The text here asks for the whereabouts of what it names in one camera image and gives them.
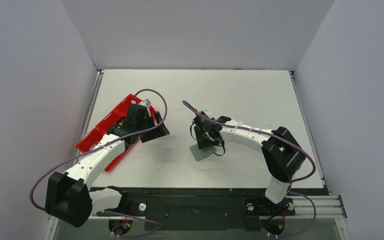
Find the green card holder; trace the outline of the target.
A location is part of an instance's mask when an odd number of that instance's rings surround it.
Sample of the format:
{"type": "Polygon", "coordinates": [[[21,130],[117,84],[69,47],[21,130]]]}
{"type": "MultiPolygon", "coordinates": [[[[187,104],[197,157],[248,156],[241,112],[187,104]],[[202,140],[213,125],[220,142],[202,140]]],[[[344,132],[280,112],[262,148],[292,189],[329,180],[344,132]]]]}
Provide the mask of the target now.
{"type": "Polygon", "coordinates": [[[197,162],[200,162],[214,154],[210,148],[200,149],[198,144],[190,146],[189,150],[197,162]]]}

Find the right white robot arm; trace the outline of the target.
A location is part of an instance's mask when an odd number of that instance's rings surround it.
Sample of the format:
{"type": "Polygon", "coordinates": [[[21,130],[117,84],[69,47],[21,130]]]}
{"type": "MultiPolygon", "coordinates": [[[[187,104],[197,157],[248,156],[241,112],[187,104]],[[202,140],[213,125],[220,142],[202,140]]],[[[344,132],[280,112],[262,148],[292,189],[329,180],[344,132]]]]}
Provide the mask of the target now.
{"type": "Polygon", "coordinates": [[[210,150],[214,153],[217,147],[225,150],[225,144],[229,142],[262,153],[271,175],[262,199],[262,207],[269,214],[276,213],[282,207],[282,202],[292,187],[294,175],[306,158],[287,128],[254,128],[227,116],[209,118],[201,111],[193,119],[190,131],[199,150],[210,150]]]}

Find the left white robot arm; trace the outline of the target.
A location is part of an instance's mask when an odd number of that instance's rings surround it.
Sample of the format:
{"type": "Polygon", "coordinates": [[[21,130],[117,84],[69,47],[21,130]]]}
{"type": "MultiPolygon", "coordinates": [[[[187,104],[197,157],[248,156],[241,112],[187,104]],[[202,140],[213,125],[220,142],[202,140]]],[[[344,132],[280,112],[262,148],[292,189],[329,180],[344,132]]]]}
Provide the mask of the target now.
{"type": "Polygon", "coordinates": [[[90,215],[112,210],[123,215],[129,201],[115,186],[91,191],[97,177],[138,141],[142,143],[169,135],[158,111],[151,111],[148,99],[133,103],[75,166],[48,179],[44,210],[74,227],[82,226],[90,215]]]}

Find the red plastic bin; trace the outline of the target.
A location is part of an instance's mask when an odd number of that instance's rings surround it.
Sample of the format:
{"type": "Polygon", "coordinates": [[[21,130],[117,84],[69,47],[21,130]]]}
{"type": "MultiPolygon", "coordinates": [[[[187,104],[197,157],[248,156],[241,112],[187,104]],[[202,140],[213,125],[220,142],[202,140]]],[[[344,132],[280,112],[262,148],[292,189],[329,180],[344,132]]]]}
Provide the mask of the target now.
{"type": "MultiPolygon", "coordinates": [[[[88,152],[92,147],[96,146],[99,140],[108,133],[110,127],[114,126],[122,117],[126,117],[128,114],[128,109],[132,105],[132,100],[134,98],[133,94],[128,94],[113,110],[109,112],[99,123],[92,128],[89,133],[87,133],[77,144],[76,148],[80,152],[88,152]]],[[[156,120],[155,113],[156,110],[151,105],[150,113],[153,120],[156,120]]],[[[126,149],[123,153],[118,155],[112,162],[110,162],[107,167],[104,169],[105,172],[109,173],[129,152],[129,149],[126,149]]]]}

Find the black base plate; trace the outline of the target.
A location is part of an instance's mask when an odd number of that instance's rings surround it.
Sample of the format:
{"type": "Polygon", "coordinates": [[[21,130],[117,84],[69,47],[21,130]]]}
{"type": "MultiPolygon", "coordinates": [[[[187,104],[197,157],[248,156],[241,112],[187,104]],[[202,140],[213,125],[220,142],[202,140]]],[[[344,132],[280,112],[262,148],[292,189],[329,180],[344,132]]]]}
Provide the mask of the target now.
{"type": "Polygon", "coordinates": [[[126,224],[125,215],[144,217],[145,230],[162,224],[164,231],[246,232],[283,230],[285,217],[298,217],[299,204],[292,194],[274,204],[263,188],[122,188],[121,203],[115,209],[96,213],[114,217],[111,225],[126,224]]]}

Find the aluminium rail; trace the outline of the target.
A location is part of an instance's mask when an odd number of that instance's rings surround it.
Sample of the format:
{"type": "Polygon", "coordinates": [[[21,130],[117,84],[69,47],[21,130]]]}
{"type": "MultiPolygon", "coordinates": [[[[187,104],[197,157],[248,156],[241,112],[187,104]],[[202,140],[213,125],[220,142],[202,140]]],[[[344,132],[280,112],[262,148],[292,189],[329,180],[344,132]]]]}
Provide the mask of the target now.
{"type": "MultiPolygon", "coordinates": [[[[314,208],[310,201],[302,196],[291,196],[296,219],[312,219],[314,208]]],[[[317,219],[347,218],[346,210],[340,195],[309,196],[315,206],[317,219]]]]}

